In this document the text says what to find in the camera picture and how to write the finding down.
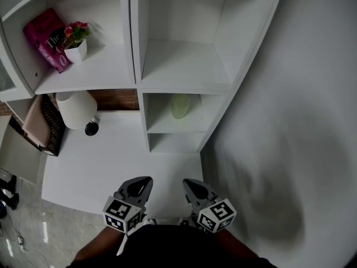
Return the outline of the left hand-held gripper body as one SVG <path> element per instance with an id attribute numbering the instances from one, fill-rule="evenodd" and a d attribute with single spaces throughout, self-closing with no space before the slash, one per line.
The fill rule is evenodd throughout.
<path id="1" fill-rule="evenodd" d="M 143 221 L 147 197 L 118 199 L 109 196 L 103 208 L 104 222 L 108 227 L 127 234 Z"/>

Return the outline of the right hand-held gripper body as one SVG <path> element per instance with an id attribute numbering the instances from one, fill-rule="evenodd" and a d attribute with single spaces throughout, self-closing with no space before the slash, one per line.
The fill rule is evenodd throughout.
<path id="1" fill-rule="evenodd" d="M 192 212 L 190 218 L 197 228 L 217 233 L 231 225 L 236 215 L 236 210 L 226 198 L 209 202 L 200 211 Z"/>

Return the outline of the green textured glass cup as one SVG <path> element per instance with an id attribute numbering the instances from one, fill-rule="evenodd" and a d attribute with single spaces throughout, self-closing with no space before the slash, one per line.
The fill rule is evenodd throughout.
<path id="1" fill-rule="evenodd" d="M 175 119 L 182 119 L 190 108 L 190 96 L 188 94 L 173 94 L 170 101 L 171 113 Z"/>

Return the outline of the white shelving unit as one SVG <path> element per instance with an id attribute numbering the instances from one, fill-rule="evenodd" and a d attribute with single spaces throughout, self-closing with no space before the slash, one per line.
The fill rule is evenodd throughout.
<path id="1" fill-rule="evenodd" d="M 279 0 L 0 0 L 0 59 L 16 86 L 5 102 L 24 121 L 41 94 L 134 89 L 150 152 L 202 150 L 241 85 Z M 53 8 L 86 22 L 87 55 L 61 74 L 23 33 Z M 182 119 L 171 97 L 190 96 Z"/>

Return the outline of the person's right forearm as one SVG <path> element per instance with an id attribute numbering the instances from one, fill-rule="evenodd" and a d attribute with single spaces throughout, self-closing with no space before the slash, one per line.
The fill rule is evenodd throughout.
<path id="1" fill-rule="evenodd" d="M 229 231 L 222 229 L 214 234 L 214 237 L 220 247 L 229 255 L 240 260 L 257 259 L 259 256 L 249 247 L 235 238 Z"/>

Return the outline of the person's left forearm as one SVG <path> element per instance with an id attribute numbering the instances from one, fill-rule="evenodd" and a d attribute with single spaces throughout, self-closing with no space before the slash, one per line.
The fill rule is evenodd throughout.
<path id="1" fill-rule="evenodd" d="M 73 262 L 116 256 L 124 236 L 125 234 L 121 231 L 112 227 L 105 227 L 76 254 Z"/>

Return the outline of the white table top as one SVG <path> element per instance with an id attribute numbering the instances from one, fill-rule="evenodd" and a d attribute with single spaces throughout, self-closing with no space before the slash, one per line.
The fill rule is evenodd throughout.
<path id="1" fill-rule="evenodd" d="M 153 188 L 146 203 L 152 218 L 188 216 L 192 210 L 182 181 L 202 179 L 198 153 L 149 152 L 138 112 L 101 113 L 99 131 L 66 129 L 58 156 L 46 161 L 42 198 L 100 214 L 109 196 L 126 181 L 150 176 Z"/>

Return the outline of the white shade table lamp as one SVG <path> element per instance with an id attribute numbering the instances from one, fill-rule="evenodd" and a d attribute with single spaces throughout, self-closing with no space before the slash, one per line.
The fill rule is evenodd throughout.
<path id="1" fill-rule="evenodd" d="M 55 98 L 63 121 L 69 129 L 84 129 L 87 136 L 97 134 L 98 105 L 87 90 L 59 92 Z"/>

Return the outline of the beige side cabinet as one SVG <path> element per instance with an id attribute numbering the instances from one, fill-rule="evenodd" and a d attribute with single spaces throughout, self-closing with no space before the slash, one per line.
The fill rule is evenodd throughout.
<path id="1" fill-rule="evenodd" d="M 41 184 L 47 155 L 23 138 L 0 116 L 0 169 L 34 184 Z"/>

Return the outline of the potted flower in white pot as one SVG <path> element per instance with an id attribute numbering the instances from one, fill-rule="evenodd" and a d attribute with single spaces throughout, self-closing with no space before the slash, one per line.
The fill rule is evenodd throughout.
<path id="1" fill-rule="evenodd" d="M 82 62 L 87 55 L 86 38 L 90 35 L 86 22 L 76 21 L 64 30 L 63 46 L 67 59 L 71 63 Z"/>

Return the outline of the arched glass cabinet door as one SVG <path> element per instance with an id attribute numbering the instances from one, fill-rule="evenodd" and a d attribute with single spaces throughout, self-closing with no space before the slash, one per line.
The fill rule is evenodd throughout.
<path id="1" fill-rule="evenodd" d="M 16 92 L 16 86 L 0 59 L 0 99 L 6 100 Z"/>

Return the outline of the pink book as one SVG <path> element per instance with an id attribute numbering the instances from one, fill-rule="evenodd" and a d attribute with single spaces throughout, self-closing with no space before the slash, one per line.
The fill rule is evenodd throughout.
<path id="1" fill-rule="evenodd" d="M 23 33 L 42 57 L 62 73 L 70 65 L 64 53 L 65 24 L 53 8 L 49 8 L 24 28 Z"/>

